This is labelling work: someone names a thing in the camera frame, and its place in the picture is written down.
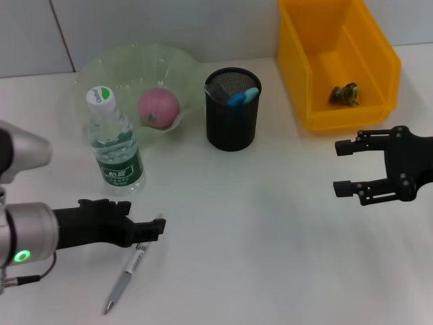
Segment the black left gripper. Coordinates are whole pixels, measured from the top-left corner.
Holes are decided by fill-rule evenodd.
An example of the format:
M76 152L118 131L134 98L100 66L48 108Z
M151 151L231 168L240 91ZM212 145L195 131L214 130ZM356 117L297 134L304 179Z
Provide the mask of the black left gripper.
M59 227L58 250L99 242L126 248L133 243L155 242L165 230L164 218L136 224L131 221L130 201L80 199L78 204L53 211Z

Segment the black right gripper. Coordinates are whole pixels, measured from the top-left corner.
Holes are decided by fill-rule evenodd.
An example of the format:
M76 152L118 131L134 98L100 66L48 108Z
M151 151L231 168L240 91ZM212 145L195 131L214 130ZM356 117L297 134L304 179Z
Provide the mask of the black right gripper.
M432 138L412 134L406 126L385 130L360 130L352 141L335 142L336 154L385 151L388 179L375 181L335 181L338 198L357 195L362 206L401 200L415 200L418 190L432 182Z

